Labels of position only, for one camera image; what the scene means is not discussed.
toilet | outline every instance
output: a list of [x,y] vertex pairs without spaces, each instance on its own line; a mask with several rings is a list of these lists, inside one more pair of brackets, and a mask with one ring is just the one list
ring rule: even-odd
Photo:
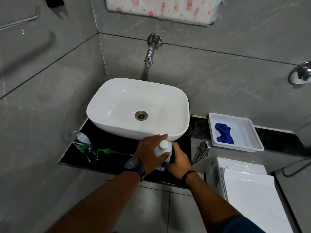
[[293,233],[274,177],[267,175],[263,165],[216,158],[206,177],[224,199],[266,233]]

drain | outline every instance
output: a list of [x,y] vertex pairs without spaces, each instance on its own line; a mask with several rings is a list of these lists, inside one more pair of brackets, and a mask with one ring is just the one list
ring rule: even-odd
[[139,121],[143,121],[148,118],[148,114],[145,111],[140,110],[135,113],[135,118]]

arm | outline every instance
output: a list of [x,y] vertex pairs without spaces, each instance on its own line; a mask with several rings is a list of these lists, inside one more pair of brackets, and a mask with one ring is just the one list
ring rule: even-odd
[[[163,166],[175,177],[182,179],[184,174],[193,168],[179,145],[176,142],[172,143],[176,154],[175,162],[164,163]],[[221,232],[229,219],[241,215],[199,176],[189,175],[186,178],[186,186],[190,189],[199,208],[207,232]]]
[[[146,174],[160,166],[172,153],[157,157],[154,149],[166,135],[142,139],[134,154]],[[124,171],[101,188],[81,200],[62,216],[46,233],[57,232],[103,232],[111,233],[123,208],[141,181],[137,172]]]

watch face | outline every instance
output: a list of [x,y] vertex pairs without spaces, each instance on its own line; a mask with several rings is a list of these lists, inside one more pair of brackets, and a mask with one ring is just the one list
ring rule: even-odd
[[132,169],[139,163],[139,160],[136,158],[131,158],[127,163],[124,165],[126,169]]

blue cloth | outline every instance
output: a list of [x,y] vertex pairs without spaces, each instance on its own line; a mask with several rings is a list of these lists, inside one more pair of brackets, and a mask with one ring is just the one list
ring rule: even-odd
[[231,130],[230,127],[228,127],[224,123],[216,123],[215,128],[220,133],[220,137],[217,137],[218,142],[228,143],[228,144],[234,145],[234,141],[233,141],[232,137],[230,136],[230,130]]
[[244,216],[236,216],[224,227],[222,233],[265,233],[255,223]]

